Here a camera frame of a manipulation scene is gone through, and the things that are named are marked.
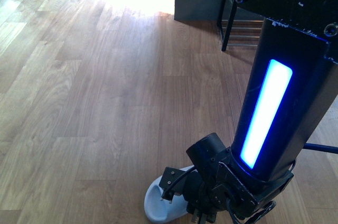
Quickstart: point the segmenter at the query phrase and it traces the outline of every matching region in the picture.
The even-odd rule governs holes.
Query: black cable
[[[306,143],[304,145],[303,149],[309,149],[309,150],[320,151],[320,152],[325,152],[325,153],[338,154],[338,147],[335,147],[335,146],[325,146],[325,145]]]
[[[183,174],[181,174],[174,182],[172,182],[172,184],[170,184],[170,186],[167,189],[165,189],[163,191],[161,198],[163,199],[168,191],[171,191],[171,189],[174,188],[175,185],[177,185],[183,178],[185,178],[187,175],[189,175],[195,169],[196,169],[195,166],[192,166],[190,169],[188,169]]]
[[[233,224],[241,224],[231,210],[230,201],[231,201],[231,199],[227,198],[227,211],[228,211],[228,213],[231,217],[231,220],[232,220]]]

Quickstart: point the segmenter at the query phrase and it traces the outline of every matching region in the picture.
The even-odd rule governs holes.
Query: black metal frame
[[[237,10],[236,1],[235,0],[229,0],[229,1],[231,2],[231,10],[230,10],[228,25],[227,25],[225,33],[223,32],[222,18],[223,18],[223,12],[224,12],[224,8],[225,8],[227,0],[221,1],[219,15],[218,15],[218,19],[217,19],[217,27],[220,30],[221,38],[222,38],[222,49],[221,49],[222,51],[225,51],[227,49],[227,45],[228,45],[228,41],[229,41],[229,37],[230,37],[230,32],[231,32],[231,29],[232,29],[234,17],[235,17],[236,10]]]

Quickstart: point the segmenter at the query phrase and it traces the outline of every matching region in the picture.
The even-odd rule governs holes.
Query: wooden floor
[[[0,0],[1,224],[149,223],[166,166],[211,132],[231,144],[255,48],[220,52],[173,4]],[[337,123],[338,100],[310,141],[338,145]],[[338,156],[303,150],[295,175],[259,223],[337,223]]]

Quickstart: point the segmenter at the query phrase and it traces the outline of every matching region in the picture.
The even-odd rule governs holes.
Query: cable
[[[181,174],[174,182],[172,182],[172,184],[170,184],[170,186],[167,189],[165,189],[163,191],[161,198],[163,199],[168,191],[171,191],[171,189],[174,188],[175,185],[177,185],[183,178],[185,178],[187,175],[189,175],[195,169],[196,169],[195,166],[192,166],[190,169],[188,169],[183,174]]]
[[[231,217],[231,219],[232,219],[233,224],[242,224],[242,223],[239,222],[239,220],[238,220],[238,219],[236,218],[236,216],[233,214],[233,212],[232,212],[232,210],[231,210],[231,207],[230,207],[230,201],[231,201],[231,199],[228,198],[228,199],[227,199],[227,211],[229,212],[229,215],[230,215],[230,217]]]

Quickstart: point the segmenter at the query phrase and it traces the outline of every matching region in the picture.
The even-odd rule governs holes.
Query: blue led light strip
[[[276,60],[270,60],[240,154],[241,159],[251,169],[255,165],[291,76],[292,70],[289,67]]]

